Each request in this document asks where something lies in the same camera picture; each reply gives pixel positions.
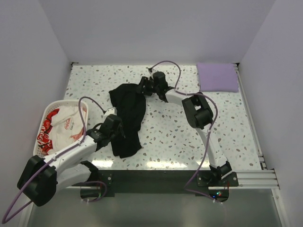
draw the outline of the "folded purple towel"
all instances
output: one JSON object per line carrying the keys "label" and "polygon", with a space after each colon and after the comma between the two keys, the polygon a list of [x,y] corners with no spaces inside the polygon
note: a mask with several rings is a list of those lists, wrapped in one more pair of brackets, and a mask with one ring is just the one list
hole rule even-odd
{"label": "folded purple towel", "polygon": [[197,64],[201,91],[238,92],[238,77],[233,64]]}

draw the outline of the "white speckled tabletop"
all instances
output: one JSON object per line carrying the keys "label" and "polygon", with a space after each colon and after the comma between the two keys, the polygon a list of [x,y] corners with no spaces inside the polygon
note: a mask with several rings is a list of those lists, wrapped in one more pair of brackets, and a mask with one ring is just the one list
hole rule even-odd
{"label": "white speckled tabletop", "polygon": [[[104,109],[112,107],[109,91],[123,83],[140,82],[149,76],[145,65],[74,65],[64,99],[79,99],[90,96]],[[170,86],[178,77],[175,66],[162,65],[155,68],[166,74]],[[187,93],[199,90],[196,66],[181,66],[179,90]],[[241,93],[205,92],[219,109],[214,125],[220,146],[233,170],[260,170],[257,148],[250,129],[249,120]],[[89,100],[88,128],[101,121],[102,112]],[[187,123],[181,106],[164,103],[156,95],[146,97],[146,113],[139,131],[143,148],[132,157],[115,157],[111,145],[95,152],[90,160],[103,169],[115,170],[195,170],[204,153],[204,145],[195,129]],[[209,169],[208,159],[202,165]]]}

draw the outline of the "black garment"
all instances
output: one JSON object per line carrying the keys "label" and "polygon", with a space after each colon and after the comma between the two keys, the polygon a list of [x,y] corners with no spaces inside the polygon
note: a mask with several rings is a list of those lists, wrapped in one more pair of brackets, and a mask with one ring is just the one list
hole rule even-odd
{"label": "black garment", "polygon": [[121,117],[125,138],[118,135],[111,141],[114,156],[130,157],[141,149],[138,131],[141,129],[146,100],[144,95],[136,93],[137,84],[121,84],[109,92],[112,105]]}

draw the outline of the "white wall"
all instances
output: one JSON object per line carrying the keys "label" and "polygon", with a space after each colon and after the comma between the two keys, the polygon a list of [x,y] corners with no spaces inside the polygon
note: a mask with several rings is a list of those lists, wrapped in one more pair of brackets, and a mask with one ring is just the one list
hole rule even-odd
{"label": "white wall", "polygon": [[[0,216],[18,192],[45,107],[61,99],[69,61],[37,0],[0,1]],[[16,227],[19,216],[6,226]]]}
{"label": "white wall", "polygon": [[294,227],[303,221],[302,10],[302,0],[276,0],[240,63],[261,148]]}
{"label": "white wall", "polygon": [[240,62],[275,0],[40,0],[80,63]]}

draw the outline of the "white plastic basket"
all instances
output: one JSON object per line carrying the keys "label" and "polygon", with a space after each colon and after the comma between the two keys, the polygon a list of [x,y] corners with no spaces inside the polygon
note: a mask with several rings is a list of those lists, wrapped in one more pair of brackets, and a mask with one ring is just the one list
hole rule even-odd
{"label": "white plastic basket", "polygon": [[[43,113],[43,117],[42,117],[42,120],[41,120],[41,123],[40,123],[40,126],[39,126],[39,130],[38,130],[38,134],[37,136],[39,135],[40,133],[40,130],[42,128],[42,125],[43,125],[43,122],[45,121],[47,115],[57,109],[58,107],[62,106],[62,105],[65,105],[65,106],[78,106],[78,102],[79,100],[77,99],[71,99],[71,100],[59,100],[59,101],[55,101],[53,103],[50,103],[47,108],[44,110],[44,113]],[[88,118],[89,118],[89,106],[81,101],[81,107],[86,109],[86,117],[85,117],[85,126],[87,126],[87,122],[88,122]],[[34,146],[34,152],[33,152],[34,155],[38,155],[39,157],[44,157],[45,154],[43,154],[40,149],[39,149],[39,146],[38,146],[38,143],[37,143],[37,139],[36,139],[36,142],[35,142],[35,146]]]}

